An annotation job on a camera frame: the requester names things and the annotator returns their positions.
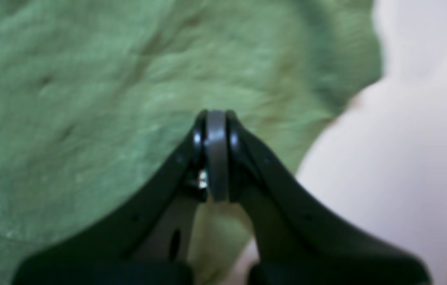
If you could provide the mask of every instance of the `green towel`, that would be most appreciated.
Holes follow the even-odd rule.
[[[0,285],[126,201],[204,108],[235,110],[293,173],[380,76],[370,0],[0,0]],[[251,237],[203,205],[199,283]]]

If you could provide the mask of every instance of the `white surface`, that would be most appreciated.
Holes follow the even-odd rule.
[[[298,177],[447,285],[447,0],[382,0],[375,15],[386,77],[319,137]]]

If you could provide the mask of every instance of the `black clamp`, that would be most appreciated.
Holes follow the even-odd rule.
[[[13,283],[192,284],[185,261],[205,188],[216,201],[240,203],[254,224],[260,263],[249,274],[251,285],[430,284],[418,258],[313,198],[232,111],[201,112],[132,198],[82,233],[28,258]]]

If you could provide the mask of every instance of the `clamp jaw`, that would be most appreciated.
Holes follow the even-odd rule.
[[[260,263],[251,285],[428,285],[415,256],[352,226],[313,198],[232,111],[203,111],[126,203],[85,231],[26,259],[15,285],[190,285],[193,216],[208,192],[240,203]]]

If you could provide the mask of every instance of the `green fabric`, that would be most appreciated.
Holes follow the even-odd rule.
[[[204,108],[295,172],[380,75],[370,0],[0,0],[0,284],[134,193]],[[204,205],[189,259],[222,279],[250,238]]]

